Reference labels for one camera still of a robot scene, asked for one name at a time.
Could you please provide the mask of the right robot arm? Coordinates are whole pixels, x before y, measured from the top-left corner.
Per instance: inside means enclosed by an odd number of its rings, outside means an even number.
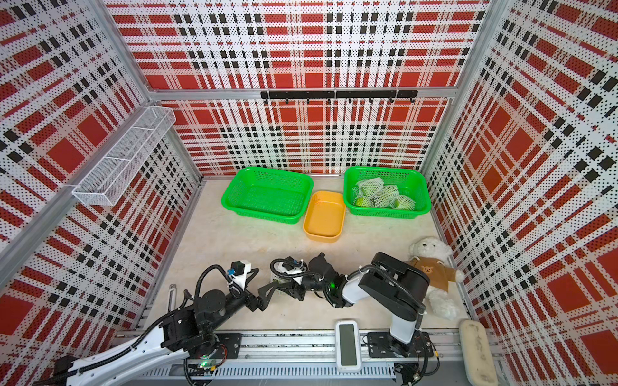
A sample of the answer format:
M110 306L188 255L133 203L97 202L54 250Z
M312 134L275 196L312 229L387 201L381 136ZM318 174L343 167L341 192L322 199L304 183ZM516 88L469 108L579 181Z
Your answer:
M337 273L322 253L309 262L292 257L275 259L270 262L270 272L278 291L299 301L312 292L331 307L342 309L372 298L391 313L389 333L399 344L408 345L419 335L430 279L390 255L376 253L370 264L350 274Z

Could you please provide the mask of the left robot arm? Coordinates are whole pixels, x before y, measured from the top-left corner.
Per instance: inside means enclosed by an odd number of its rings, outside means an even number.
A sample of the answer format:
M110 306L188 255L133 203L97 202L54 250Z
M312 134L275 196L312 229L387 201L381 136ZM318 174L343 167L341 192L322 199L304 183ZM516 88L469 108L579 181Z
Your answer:
M78 359L66 355L55 363L53 375L40 385L117 385L175 360L204 360L219 368L212 356L229 358L232 343L218 336L217 329L239 310L265 310L275 291L295 287L293 280L273 281L256 294L249 283L258 274L248 262L233 262L230 269L211 265L185 292L180 306L157 318L137 338L97 355Z

